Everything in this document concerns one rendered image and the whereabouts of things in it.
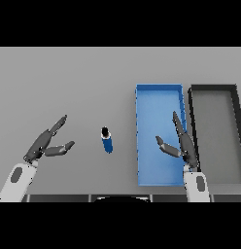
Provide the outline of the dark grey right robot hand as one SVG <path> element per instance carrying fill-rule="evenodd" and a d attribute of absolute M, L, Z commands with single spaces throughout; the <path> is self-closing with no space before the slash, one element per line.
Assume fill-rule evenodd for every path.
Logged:
<path fill-rule="evenodd" d="M 182 157 L 185 163 L 190 167 L 196 168 L 199 166 L 197 155 L 194 149 L 194 144 L 189 134 L 183 129 L 180 119 L 176 112 L 173 112 L 173 123 L 179 138 L 180 149 L 164 143 L 160 136 L 156 136 L 156 142 L 159 149 L 174 158 Z"/>

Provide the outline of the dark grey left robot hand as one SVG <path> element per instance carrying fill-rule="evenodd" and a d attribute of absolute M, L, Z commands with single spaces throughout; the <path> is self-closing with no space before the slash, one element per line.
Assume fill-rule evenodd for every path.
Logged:
<path fill-rule="evenodd" d="M 67 116 L 60 118 L 51 129 L 42 132 L 31 145 L 23 159 L 32 164 L 34 160 L 38 160 L 45 155 L 46 157 L 55 157 L 65 155 L 74 145 L 74 141 L 70 141 L 65 145 L 50 147 L 52 138 L 56 136 L 67 120 Z"/>

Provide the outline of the dark grey rectangular bin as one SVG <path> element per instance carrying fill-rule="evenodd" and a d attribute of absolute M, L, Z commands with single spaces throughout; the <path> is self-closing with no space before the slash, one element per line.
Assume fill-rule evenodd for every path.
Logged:
<path fill-rule="evenodd" d="M 241 184 L 241 107 L 236 85 L 191 85 L 189 114 L 209 184 Z"/>

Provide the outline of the blue pipe with dark end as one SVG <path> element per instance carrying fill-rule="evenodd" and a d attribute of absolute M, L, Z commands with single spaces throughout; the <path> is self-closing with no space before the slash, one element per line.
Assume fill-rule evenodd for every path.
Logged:
<path fill-rule="evenodd" d="M 101 140 L 102 140 L 105 152 L 108 154 L 111 154 L 113 152 L 112 136 L 111 136 L 111 132 L 106 126 L 103 126 L 101 129 Z"/>

